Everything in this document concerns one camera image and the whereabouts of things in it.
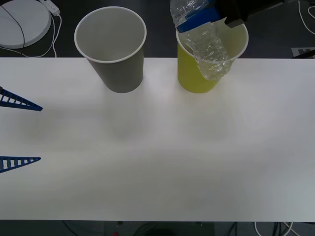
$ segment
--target dark floor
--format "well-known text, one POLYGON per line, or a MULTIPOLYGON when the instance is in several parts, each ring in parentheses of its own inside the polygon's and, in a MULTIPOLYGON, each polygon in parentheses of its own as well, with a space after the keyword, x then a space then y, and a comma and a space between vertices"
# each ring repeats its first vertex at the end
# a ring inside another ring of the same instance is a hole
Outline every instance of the dark floor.
MULTIPOLYGON (((238 222, 237 232, 232 227, 234 222, 124 222, 118 225, 111 221, 0 221, 1 236, 255 236, 257 235, 253 222, 238 222)), ((279 227, 275 234, 275 224, 263 222, 257 224, 263 236, 279 235, 279 227)), ((294 231, 300 236, 314 236, 315 225, 307 223, 294 223, 294 231)), ((286 226, 281 226, 282 234, 286 226)))
MULTIPOLYGON (((0 0, 0 5, 10 0, 0 0)), ((175 27, 169 6, 170 0, 53 0, 61 11, 63 24, 55 47, 58 57, 82 57, 74 45, 74 31, 79 21, 89 12, 106 6, 122 6, 137 12, 145 21, 148 34, 144 45, 147 58, 177 57, 175 27)), ((315 31, 315 19, 308 7, 315 0, 301 0, 301 12, 310 30, 315 31)), ((55 17, 56 27, 59 18, 55 17)), ((299 16, 297 0, 267 9, 250 16, 246 22, 249 44, 242 58, 291 58, 291 48, 314 47, 315 35, 308 32, 299 16)), ((53 27, 37 43, 20 50, 28 56, 38 56, 49 48, 53 27)), ((46 57, 53 57, 53 50, 46 57)), ((21 57, 20 54, 0 49, 0 57, 21 57)))

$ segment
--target white tabletop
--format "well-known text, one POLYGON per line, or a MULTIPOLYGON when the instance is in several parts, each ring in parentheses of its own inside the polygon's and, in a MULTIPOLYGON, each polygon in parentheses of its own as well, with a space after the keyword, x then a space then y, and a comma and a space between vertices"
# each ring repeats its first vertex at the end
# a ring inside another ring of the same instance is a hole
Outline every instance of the white tabletop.
POLYGON ((315 221, 315 60, 237 59, 207 94, 145 59, 127 94, 85 59, 0 59, 0 220, 315 221))

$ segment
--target paper cup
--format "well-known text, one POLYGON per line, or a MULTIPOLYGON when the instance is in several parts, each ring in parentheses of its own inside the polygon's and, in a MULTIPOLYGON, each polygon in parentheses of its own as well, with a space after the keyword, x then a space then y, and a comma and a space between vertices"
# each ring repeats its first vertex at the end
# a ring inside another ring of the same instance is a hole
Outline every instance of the paper cup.
POLYGON ((86 15, 74 33, 74 42, 106 86, 130 92, 143 78, 143 44, 147 29, 135 12, 117 6, 86 15))
MULTIPOLYGON (((230 28, 224 21, 225 19, 222 19, 213 24, 218 29, 221 42, 227 50, 231 62, 234 62, 247 48, 248 32, 244 24, 230 28)), ((199 71, 191 48, 184 43, 177 31, 176 38, 178 42, 177 78, 179 83, 190 92, 204 93, 210 91, 218 80, 206 80, 199 71)))

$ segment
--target blue ladder-shaped object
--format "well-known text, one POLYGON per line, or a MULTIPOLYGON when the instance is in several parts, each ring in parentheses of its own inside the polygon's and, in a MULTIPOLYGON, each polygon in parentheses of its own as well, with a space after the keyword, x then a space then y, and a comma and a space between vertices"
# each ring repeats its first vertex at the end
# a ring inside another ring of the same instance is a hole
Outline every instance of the blue ladder-shaped object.
POLYGON ((40 157, 0 156, 0 173, 39 161, 40 157))
POLYGON ((0 87, 0 107, 12 107, 33 111, 41 111, 42 107, 0 87))

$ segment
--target crushed plastic bottle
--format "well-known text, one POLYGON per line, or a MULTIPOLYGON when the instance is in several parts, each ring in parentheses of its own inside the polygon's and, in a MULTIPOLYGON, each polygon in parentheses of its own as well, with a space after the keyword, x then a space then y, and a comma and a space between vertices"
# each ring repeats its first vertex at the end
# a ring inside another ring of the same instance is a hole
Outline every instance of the crushed plastic bottle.
MULTIPOLYGON (((208 0, 171 0, 171 14, 177 27, 208 5, 208 0)), ((231 68, 231 60, 216 28, 206 23, 180 33, 194 54, 198 68, 207 80, 222 78, 231 68)))

